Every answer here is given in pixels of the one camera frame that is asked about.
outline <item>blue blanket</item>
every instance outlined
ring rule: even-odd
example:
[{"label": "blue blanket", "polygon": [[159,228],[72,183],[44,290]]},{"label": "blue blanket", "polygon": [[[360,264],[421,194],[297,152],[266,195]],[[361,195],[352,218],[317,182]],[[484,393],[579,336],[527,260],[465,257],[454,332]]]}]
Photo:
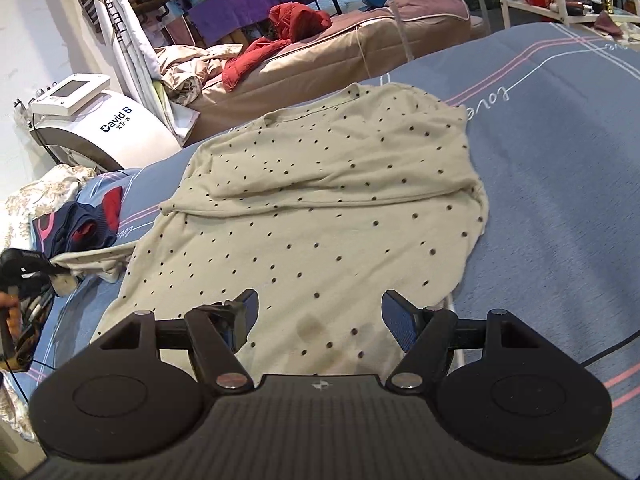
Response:
[{"label": "blue blanket", "polygon": [[[523,25],[365,82],[403,82],[467,106],[473,164],[490,198],[486,233],[454,295],[461,317],[506,308],[579,362],[640,329],[640,56],[585,32]],[[106,183],[126,196],[116,243],[142,236],[194,147]],[[58,300],[36,359],[57,366],[90,340],[119,284],[88,279]],[[589,366],[613,416],[599,456],[640,474],[640,338]],[[18,380],[28,395],[49,370]]]}]

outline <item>wire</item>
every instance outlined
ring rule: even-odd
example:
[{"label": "wire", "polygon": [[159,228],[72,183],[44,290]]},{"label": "wire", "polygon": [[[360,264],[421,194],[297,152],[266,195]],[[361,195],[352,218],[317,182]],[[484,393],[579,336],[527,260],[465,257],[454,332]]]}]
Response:
[{"label": "wire", "polygon": [[47,143],[44,141],[44,139],[40,135],[40,132],[36,128],[35,117],[36,117],[36,114],[31,114],[31,127],[33,128],[33,133],[36,135],[36,138],[38,139],[38,142],[45,149],[45,151],[47,153],[49,153],[49,156],[53,159],[53,162],[55,162],[56,165],[57,164],[62,164],[62,161],[58,158],[58,156],[55,153],[53,153],[51,151],[51,148],[47,145]]},{"label": "wire", "polygon": [[40,362],[40,361],[38,361],[37,359],[31,359],[31,361],[33,361],[33,362],[34,362],[34,363],[36,363],[36,364],[39,364],[39,365],[42,365],[42,366],[46,366],[47,368],[51,368],[54,372],[56,371],[56,369],[55,369],[53,366],[48,365],[48,364],[46,364],[46,363],[41,363],[41,362]]},{"label": "wire", "polygon": [[27,396],[24,394],[24,390],[22,389],[22,386],[20,386],[20,383],[18,382],[18,379],[15,378],[15,374],[14,371],[11,370],[11,367],[9,366],[9,362],[5,359],[4,360],[4,364],[6,364],[6,368],[7,370],[9,370],[9,373],[11,374],[12,379],[14,380],[14,383],[16,384],[16,386],[18,386],[18,389],[20,390],[20,393],[22,394],[22,396],[24,397],[24,402],[27,403],[27,406],[29,405],[29,399],[27,398]]},{"label": "wire", "polygon": [[636,338],[638,338],[638,336],[640,336],[640,330],[638,330],[637,332],[634,332],[632,335],[630,335],[629,337],[627,337],[626,339],[623,339],[622,341],[620,341],[619,343],[616,343],[613,346],[610,346],[609,348],[607,348],[606,350],[603,350],[602,352],[594,355],[593,357],[590,357],[589,359],[587,359],[586,361],[581,362],[580,364],[583,367],[587,367],[590,366],[592,364],[594,364],[594,362],[599,361],[600,359],[602,359],[603,357],[608,356],[609,354],[613,354],[613,352],[616,352],[618,350],[620,350],[623,346],[628,345],[629,343],[631,343],[633,340],[635,340]]}]

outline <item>white wall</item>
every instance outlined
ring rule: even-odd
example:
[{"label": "white wall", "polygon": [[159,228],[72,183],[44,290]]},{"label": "white wall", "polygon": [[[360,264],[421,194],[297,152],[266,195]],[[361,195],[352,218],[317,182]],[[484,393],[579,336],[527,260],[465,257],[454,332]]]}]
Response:
[{"label": "white wall", "polygon": [[38,88],[74,72],[106,73],[111,89],[120,90],[115,63],[100,41],[76,0],[0,0],[0,199],[53,166],[15,126],[17,98],[26,104]]}]

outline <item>massage table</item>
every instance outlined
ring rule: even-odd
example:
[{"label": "massage table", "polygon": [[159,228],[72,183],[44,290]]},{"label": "massage table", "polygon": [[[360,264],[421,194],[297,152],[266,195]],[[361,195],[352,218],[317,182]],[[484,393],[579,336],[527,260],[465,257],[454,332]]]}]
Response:
[{"label": "massage table", "polygon": [[[614,407],[598,455],[635,479],[640,108],[630,89],[640,84],[640,56],[588,32],[534,23],[365,81],[389,82],[466,107],[470,155],[490,213],[452,308],[477,319],[492,308],[508,309],[584,363],[607,386]],[[196,148],[142,171],[98,176],[79,199],[97,203],[113,186],[124,186],[117,243],[140,238]],[[84,348],[119,287],[89,277],[71,297],[57,299],[35,358],[57,367]],[[478,357],[469,351],[464,361]],[[17,379],[30,396],[50,373],[34,364]]]},{"label": "massage table", "polygon": [[[472,20],[463,0],[395,0],[415,57],[464,43]],[[474,33],[484,29],[474,18]],[[187,144],[261,115],[319,98],[350,83],[406,63],[398,28],[387,7],[332,17],[332,26],[284,48],[253,70],[232,92],[220,76],[190,104],[200,112]]]}]

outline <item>metal bolt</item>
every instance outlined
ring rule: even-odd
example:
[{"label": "metal bolt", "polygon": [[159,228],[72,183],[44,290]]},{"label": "metal bolt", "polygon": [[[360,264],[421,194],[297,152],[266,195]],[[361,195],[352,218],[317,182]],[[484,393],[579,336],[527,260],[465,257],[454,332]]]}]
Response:
[{"label": "metal bolt", "polygon": [[411,372],[402,372],[391,377],[391,383],[393,386],[402,388],[403,390],[409,390],[420,386],[422,384],[422,377],[418,374],[412,374]]},{"label": "metal bolt", "polygon": [[218,386],[226,388],[227,390],[237,390],[238,388],[242,388],[247,382],[248,379],[245,375],[236,372],[222,374],[216,378]]}]

